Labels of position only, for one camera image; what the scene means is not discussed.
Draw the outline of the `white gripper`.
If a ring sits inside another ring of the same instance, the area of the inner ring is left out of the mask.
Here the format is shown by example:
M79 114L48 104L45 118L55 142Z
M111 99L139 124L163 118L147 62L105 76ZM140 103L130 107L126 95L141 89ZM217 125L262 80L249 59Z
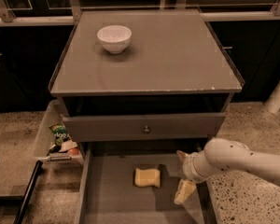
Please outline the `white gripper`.
M214 175L216 168L209 163L203 151L188 154L178 150L176 154L182 162L182 171L187 179L179 181L175 193L174 203L182 204L196 190L195 183L202 183Z

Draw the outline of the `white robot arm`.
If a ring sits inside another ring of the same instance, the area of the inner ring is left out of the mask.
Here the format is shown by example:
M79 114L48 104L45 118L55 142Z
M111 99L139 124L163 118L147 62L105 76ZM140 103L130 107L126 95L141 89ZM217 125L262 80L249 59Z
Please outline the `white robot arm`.
M242 171L280 187L280 155L257 152L245 144L212 138L200 152L188 154L178 150L185 179L175 193L175 204L183 204L200 184L213 175Z

